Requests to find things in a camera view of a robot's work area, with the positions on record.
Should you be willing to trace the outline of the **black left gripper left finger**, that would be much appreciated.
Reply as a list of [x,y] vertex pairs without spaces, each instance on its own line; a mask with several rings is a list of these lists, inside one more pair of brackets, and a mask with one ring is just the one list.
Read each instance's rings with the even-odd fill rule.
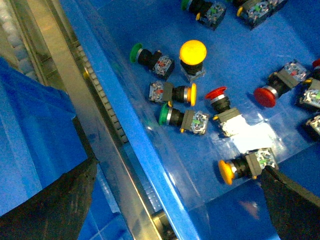
[[76,240],[92,204],[98,161],[86,159],[0,218],[2,240]]

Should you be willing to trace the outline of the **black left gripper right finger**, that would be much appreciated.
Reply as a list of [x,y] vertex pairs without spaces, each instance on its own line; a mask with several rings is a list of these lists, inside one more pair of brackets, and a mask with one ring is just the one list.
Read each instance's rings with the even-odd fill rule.
[[320,238],[318,196],[269,165],[260,181],[271,223],[281,240]]

